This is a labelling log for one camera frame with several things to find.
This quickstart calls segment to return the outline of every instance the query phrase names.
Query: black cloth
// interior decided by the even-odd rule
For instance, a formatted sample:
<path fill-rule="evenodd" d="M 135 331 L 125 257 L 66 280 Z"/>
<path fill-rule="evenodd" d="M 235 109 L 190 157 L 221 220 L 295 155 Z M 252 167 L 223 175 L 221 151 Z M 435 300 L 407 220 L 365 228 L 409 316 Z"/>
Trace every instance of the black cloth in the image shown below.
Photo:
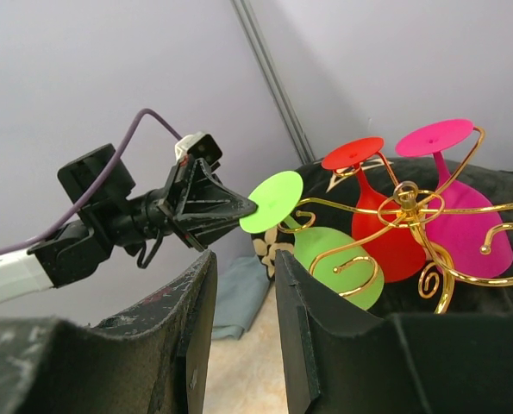
<path fill-rule="evenodd" d="M 431 158 L 389 159 L 392 169 L 400 181 L 414 181 L 419 188 L 434 190 L 438 184 L 438 173 Z M 457 163 L 447 161 L 450 171 Z M 366 161 L 363 165 L 370 185 L 378 192 L 390 197 L 394 190 L 387 171 L 380 159 Z M 337 203 L 355 206 L 360 197 L 360 187 L 355 177 L 341 179 L 331 171 L 324 170 L 319 161 L 297 169 L 303 178 L 302 198 L 325 198 Z M 467 166 L 458 178 L 482 192 L 493 204 L 513 202 L 513 172 L 492 171 L 479 166 Z M 352 213 L 332 209 L 321 204 L 306 204 L 300 210 L 316 213 L 315 225 L 351 233 Z M 513 222 L 513 210 L 500 213 L 504 222 Z M 508 233 L 513 248 L 513 231 Z M 257 255 L 267 267 L 267 274 L 273 279 L 276 250 L 292 251 L 294 237 L 269 229 L 253 235 Z M 397 283 L 385 284 L 378 302 L 369 310 L 377 316 L 393 311 L 433 311 L 440 292 L 431 299 L 423 299 L 417 292 L 418 275 Z M 513 264 L 503 276 L 513 276 Z M 448 311 L 513 312 L 513 286 L 506 288 L 484 288 L 456 282 L 454 297 Z"/>

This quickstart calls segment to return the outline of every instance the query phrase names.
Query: cable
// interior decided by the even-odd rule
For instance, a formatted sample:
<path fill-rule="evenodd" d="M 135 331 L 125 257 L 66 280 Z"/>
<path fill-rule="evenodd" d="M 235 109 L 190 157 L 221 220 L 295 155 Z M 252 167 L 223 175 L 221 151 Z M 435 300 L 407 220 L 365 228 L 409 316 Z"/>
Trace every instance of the cable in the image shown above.
<path fill-rule="evenodd" d="M 62 227 L 72 216 L 74 216 L 83 206 L 85 203 L 89 201 L 91 196 L 95 194 L 95 192 L 99 189 L 101 184 L 109 177 L 110 173 L 112 172 L 113 168 L 116 166 L 118 161 L 120 161 L 120 158 L 122 157 L 122 154 L 124 154 L 124 151 L 128 147 L 129 142 L 131 141 L 132 137 L 134 136 L 135 131 L 137 130 L 137 127 L 139 126 L 141 119 L 145 115 L 150 115 L 154 119 L 156 119 L 158 122 L 160 122 L 164 128 L 166 128 L 170 134 L 172 134 L 176 140 L 181 140 L 181 135 L 176 132 L 172 126 L 166 122 L 159 114 L 157 114 L 155 111 L 150 110 L 148 108 L 145 108 L 144 110 L 140 110 L 137 115 L 135 116 L 134 120 L 132 121 L 131 125 L 129 126 L 128 132 L 126 132 L 124 138 L 120 142 L 120 145 L 116 149 L 116 152 L 112 155 L 112 157 L 109 160 L 109 163 L 104 167 L 104 169 L 101 171 L 101 173 L 97 176 L 95 181 L 91 183 L 90 188 L 87 189 L 87 191 L 82 194 L 82 197 L 78 199 L 76 203 L 72 205 L 72 207 L 59 219 L 57 222 L 55 222 L 49 229 L 41 233 L 40 235 L 37 235 L 36 237 L 32 237 L 26 241 L 22 241 L 17 244 L 13 244 L 10 246 L 7 246 L 6 248 L 0 248 L 0 255 L 7 254 L 11 252 L 15 252 L 16 250 L 22 250 L 24 248 L 29 248 L 30 246 L 34 245 L 35 243 L 39 243 L 50 237 L 54 232 L 56 232 L 60 227 Z"/>

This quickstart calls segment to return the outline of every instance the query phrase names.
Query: wine glass stem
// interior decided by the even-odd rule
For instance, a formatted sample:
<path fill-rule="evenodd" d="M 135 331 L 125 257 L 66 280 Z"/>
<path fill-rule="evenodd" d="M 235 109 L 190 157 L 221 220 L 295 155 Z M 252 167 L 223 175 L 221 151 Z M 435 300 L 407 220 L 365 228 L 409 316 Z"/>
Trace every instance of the wine glass stem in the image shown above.
<path fill-rule="evenodd" d="M 300 224 L 298 224 L 298 222 L 294 218 L 292 218 L 291 216 L 285 217 L 283 222 L 287 225 L 287 227 L 289 229 L 298 229 L 298 228 L 300 228 Z"/>
<path fill-rule="evenodd" d="M 438 170 L 438 185 L 449 179 L 450 172 L 447 169 L 446 161 L 442 156 L 441 152 L 433 153 L 433 157 L 435 157 L 436 169 Z"/>

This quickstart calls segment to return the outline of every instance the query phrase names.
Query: blue-gray towel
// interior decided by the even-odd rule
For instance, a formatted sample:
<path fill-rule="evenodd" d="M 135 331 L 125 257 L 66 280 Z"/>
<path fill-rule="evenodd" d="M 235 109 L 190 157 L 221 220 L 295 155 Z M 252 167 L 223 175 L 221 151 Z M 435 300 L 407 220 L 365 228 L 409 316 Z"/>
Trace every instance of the blue-gray towel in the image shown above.
<path fill-rule="evenodd" d="M 240 257 L 218 276 L 212 339 L 239 339 L 250 329 L 270 282 L 257 256 Z"/>

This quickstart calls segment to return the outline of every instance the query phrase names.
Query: gray wall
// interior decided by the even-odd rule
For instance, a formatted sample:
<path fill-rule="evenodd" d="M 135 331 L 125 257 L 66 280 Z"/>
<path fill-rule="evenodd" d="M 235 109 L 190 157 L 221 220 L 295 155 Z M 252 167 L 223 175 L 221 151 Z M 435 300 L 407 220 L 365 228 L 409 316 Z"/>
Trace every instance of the gray wall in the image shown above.
<path fill-rule="evenodd" d="M 392 154 L 413 129 L 466 117 L 488 133 L 473 162 L 513 168 L 513 0 L 250 3 L 316 156 L 366 135 Z"/>
<path fill-rule="evenodd" d="M 70 203 L 57 170 L 117 144 L 135 113 L 157 110 L 182 135 L 222 146 L 224 184 L 247 195 L 298 165 L 228 1 L 0 0 L 0 247 L 47 227 Z M 125 153 L 135 195 L 161 187 L 174 140 L 145 121 Z M 236 230 L 216 243 L 220 268 L 253 254 Z M 197 257 L 168 237 L 146 271 L 117 249 L 87 280 L 0 305 L 0 315 L 57 314 L 95 323 L 177 276 Z"/>

